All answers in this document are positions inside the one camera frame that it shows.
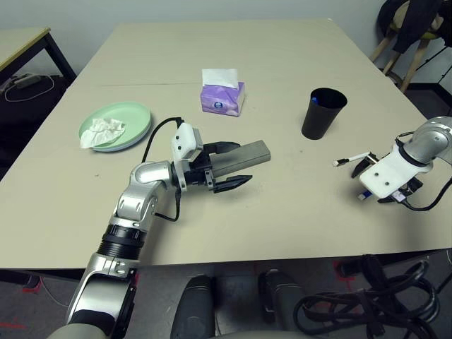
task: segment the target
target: purple tissue box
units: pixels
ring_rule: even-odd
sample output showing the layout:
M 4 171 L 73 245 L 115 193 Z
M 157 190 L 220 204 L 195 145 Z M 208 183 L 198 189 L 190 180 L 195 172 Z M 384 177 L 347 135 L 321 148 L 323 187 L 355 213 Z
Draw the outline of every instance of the purple tissue box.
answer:
M 245 84 L 239 83 L 239 89 L 205 85 L 201 92 L 201 106 L 204 112 L 232 115 L 238 117 L 245 98 Z

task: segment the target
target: pen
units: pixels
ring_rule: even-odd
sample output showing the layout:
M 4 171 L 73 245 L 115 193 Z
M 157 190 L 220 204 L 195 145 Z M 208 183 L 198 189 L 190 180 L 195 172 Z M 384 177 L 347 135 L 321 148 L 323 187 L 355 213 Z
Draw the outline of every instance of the pen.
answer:
M 346 164 L 347 162 L 362 159 L 362 158 L 368 156 L 369 154 L 370 154 L 370 152 L 366 152 L 366 153 L 355 155 L 354 157 L 346 157 L 344 159 L 334 160 L 333 166 L 334 167 L 341 166 L 341 165 Z

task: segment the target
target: white tissue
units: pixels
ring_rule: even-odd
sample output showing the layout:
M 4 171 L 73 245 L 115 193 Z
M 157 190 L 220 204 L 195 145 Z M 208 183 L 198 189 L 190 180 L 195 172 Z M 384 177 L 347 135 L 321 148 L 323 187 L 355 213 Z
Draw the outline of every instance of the white tissue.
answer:
M 237 69 L 203 69 L 203 86 L 239 88 Z
M 93 119 L 89 129 L 80 137 L 80 147 L 90 148 L 103 143 L 111 143 L 120 137 L 126 129 L 124 123 L 116 119 Z

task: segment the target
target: robotic arm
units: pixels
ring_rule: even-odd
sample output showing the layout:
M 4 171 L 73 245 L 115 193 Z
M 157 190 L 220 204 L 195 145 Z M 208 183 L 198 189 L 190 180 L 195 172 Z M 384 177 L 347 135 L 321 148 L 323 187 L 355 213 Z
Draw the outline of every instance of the robotic arm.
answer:
M 238 148 L 237 143 L 202 143 L 199 131 L 181 123 L 172 139 L 174 162 L 143 162 L 132 171 L 130 183 L 109 220 L 99 249 L 91 256 L 66 315 L 67 324 L 49 339 L 123 338 L 133 311 L 135 277 L 140 251 L 153 218 L 176 220 L 180 194 L 188 185 L 204 184 L 214 193 L 234 189 L 251 176 L 216 182 L 209 154 Z M 165 194 L 176 189 L 177 216 L 156 212 Z
M 398 137 L 391 152 L 381 160 L 377 160 L 372 153 L 368 154 L 355 168 L 352 177 L 356 177 L 365 170 L 359 180 L 374 195 L 380 199 L 389 198 L 390 201 L 403 203 L 412 207 L 406 201 L 409 189 L 405 185 L 421 187 L 422 183 L 415 178 L 419 173 L 427 173 L 433 168 L 433 160 L 441 158 L 452 165 L 452 117 L 436 117 L 421 125 L 415 132 L 404 133 L 401 136 L 412 134 L 412 138 L 403 143 Z M 447 189 L 452 179 L 446 184 Z M 428 210 L 430 208 L 412 208 L 414 210 Z

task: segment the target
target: desk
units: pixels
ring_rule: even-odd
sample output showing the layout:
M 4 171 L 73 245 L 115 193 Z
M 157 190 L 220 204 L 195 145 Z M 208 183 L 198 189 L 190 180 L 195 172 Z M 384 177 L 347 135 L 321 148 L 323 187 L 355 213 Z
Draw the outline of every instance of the desk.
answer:
M 220 51 L 200 49 L 207 40 L 221 42 Z M 208 67 L 239 69 L 247 93 L 241 117 L 201 111 L 201 68 Z M 325 137 L 311 141 L 300 133 L 301 121 L 309 93 L 323 86 L 343 92 L 348 104 Z M 123 100 L 147 105 L 154 126 L 181 115 L 205 143 L 263 139 L 272 154 L 270 162 L 241 171 L 253 179 L 234 191 L 214 195 L 194 187 L 184 194 L 178 222 L 155 220 L 143 265 L 452 245 L 450 193 L 427 213 L 361 202 L 352 166 L 332 167 L 332 160 L 365 150 L 384 155 L 396 135 L 425 121 L 332 21 L 127 24 L 113 32 L 0 182 L 0 267 L 86 265 L 145 141 L 114 154 L 81 150 L 78 126 L 93 110 Z M 172 135 L 171 125 L 159 132 L 149 160 L 171 158 Z M 450 167 L 436 161 L 412 204 L 430 203 L 449 176 Z M 160 212 L 174 213 L 173 199 Z
M 76 74 L 50 35 L 50 28 L 31 27 L 0 30 L 0 85 L 43 49 L 72 83 Z

